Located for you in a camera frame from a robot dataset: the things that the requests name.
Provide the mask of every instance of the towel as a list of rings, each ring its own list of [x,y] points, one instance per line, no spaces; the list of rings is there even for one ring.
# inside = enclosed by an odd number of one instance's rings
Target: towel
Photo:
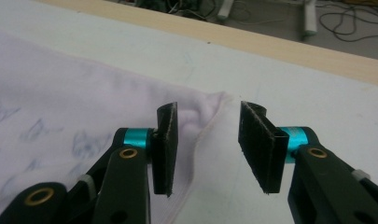
[[[118,128],[157,128],[157,108],[177,102],[173,194],[154,195],[150,188],[152,223],[173,222],[189,193],[196,145],[226,98],[64,55],[0,30],[0,214],[36,183],[72,188]]]

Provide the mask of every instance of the teal band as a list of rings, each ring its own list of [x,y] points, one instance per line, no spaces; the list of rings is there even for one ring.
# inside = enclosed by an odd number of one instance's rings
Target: teal band
[[[148,129],[128,129],[125,133],[123,145],[146,149]]]
[[[282,131],[289,135],[287,144],[287,158],[285,163],[294,163],[292,155],[301,145],[308,145],[308,138],[305,131],[300,127],[280,127]]]

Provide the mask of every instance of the brass screw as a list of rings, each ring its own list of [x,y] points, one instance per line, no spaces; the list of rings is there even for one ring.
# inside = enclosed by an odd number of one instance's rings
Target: brass screw
[[[122,150],[119,153],[119,156],[122,157],[123,159],[130,159],[135,157],[138,154],[138,151],[134,148],[127,148]]]
[[[309,148],[308,153],[320,159],[325,159],[328,156],[328,153],[326,153],[324,150],[315,147]]]
[[[38,199],[35,198],[36,195],[41,194],[41,193],[45,193],[45,195],[43,195],[43,197],[38,198]],[[48,201],[52,197],[52,195],[54,195],[54,189],[52,188],[37,189],[34,192],[32,192],[30,195],[28,195],[28,197],[26,197],[24,203],[28,206],[36,206],[36,205],[39,205]]]

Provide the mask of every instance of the cloth fold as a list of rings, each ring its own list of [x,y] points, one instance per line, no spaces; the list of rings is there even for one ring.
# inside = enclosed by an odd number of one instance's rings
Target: cloth fold
[[[154,195],[150,187],[152,223],[172,222],[189,192],[196,143],[225,99],[223,92],[167,84],[0,31],[0,213],[36,183],[72,188],[118,128],[157,128],[157,108],[177,102],[173,195]]]

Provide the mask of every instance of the gray floor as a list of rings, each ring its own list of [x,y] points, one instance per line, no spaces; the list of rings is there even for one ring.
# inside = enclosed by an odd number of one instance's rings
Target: gray floor
[[[236,0],[227,20],[218,20],[215,16],[216,11],[212,14],[214,16],[208,17],[207,20],[259,34],[276,36],[326,49],[335,49],[378,59],[378,37],[366,38],[357,42],[344,42],[336,38],[333,32],[328,31],[319,23],[319,18],[325,13],[344,12],[344,9],[334,7],[335,5],[342,7],[347,7],[347,5],[330,1],[317,1],[316,4],[319,6],[316,8],[318,31],[313,36],[302,36],[303,8],[297,2],[288,4],[270,2],[270,0]],[[209,11],[212,5],[212,0],[203,0],[202,13],[206,14],[206,11]],[[360,8],[374,11],[373,7],[357,7],[357,9]],[[366,20],[378,22],[378,17],[362,10],[357,10],[357,15]],[[323,17],[324,23],[331,29],[339,23],[340,19],[340,14]],[[353,29],[353,20],[348,17],[344,19],[342,25],[339,27],[339,31],[345,33],[350,33]],[[340,35],[340,37],[353,40],[368,35],[378,35],[378,24],[357,21],[357,30],[353,35]]]

